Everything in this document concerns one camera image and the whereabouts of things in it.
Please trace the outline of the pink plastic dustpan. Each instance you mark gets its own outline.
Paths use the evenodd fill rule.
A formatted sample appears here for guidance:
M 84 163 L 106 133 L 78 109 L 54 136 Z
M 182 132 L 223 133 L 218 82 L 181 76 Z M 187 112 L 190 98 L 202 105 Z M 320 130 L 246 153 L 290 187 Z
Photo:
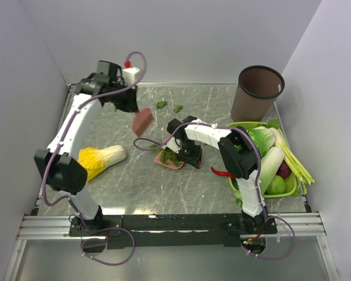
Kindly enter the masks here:
M 158 148 L 155 150 L 156 156 L 154 158 L 154 162 L 168 167 L 173 170 L 181 169 L 184 166 L 184 161 L 179 160 L 176 157 L 176 153 L 166 147 L 165 149 Z

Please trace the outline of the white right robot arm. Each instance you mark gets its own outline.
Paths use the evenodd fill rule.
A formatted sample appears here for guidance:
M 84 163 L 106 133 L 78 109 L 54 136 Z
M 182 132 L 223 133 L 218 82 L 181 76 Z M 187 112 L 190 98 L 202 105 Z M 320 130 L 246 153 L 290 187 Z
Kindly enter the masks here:
M 242 127 L 218 126 L 188 116 L 182 121 L 171 120 L 167 125 L 170 134 L 166 148 L 175 152 L 177 159 L 200 168 L 202 148 L 197 142 L 219 150 L 225 171 L 222 175 L 236 180 L 242 202 L 242 226 L 249 233 L 264 227 L 262 198 L 257 193 L 260 154 Z

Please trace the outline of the pink hand brush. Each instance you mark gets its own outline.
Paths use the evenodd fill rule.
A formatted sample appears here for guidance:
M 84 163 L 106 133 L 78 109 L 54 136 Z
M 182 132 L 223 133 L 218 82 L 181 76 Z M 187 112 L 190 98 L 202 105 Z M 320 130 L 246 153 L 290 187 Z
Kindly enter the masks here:
M 150 124 L 154 121 L 154 117 L 150 108 L 143 108 L 135 113 L 132 122 L 132 131 L 137 137 L 141 137 Z

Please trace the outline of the yellow white napa cabbage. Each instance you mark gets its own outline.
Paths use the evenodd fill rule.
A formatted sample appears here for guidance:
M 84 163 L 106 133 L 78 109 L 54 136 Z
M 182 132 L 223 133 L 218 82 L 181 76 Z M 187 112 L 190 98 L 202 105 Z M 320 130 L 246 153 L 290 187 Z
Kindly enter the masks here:
M 126 158 L 125 148 L 114 145 L 103 149 L 85 148 L 78 155 L 78 163 L 87 171 L 87 182 L 90 182 L 107 168 Z

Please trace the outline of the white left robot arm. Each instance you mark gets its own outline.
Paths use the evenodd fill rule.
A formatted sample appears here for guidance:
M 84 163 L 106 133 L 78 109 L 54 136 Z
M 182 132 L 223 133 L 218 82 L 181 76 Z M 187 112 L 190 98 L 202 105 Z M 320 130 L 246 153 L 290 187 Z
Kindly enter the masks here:
M 104 228 L 101 207 L 92 199 L 87 187 L 87 171 L 79 164 L 78 157 L 88 127 L 103 108 L 112 103 L 123 112 L 137 113 L 137 86 L 142 70 L 130 61 L 124 67 L 100 60 L 97 71 L 82 79 L 75 86 L 72 106 L 56 137 L 46 149 L 34 155 L 42 177 L 43 201 L 47 199 L 46 187 L 57 191 L 59 202 L 66 199 L 90 235 L 98 235 Z

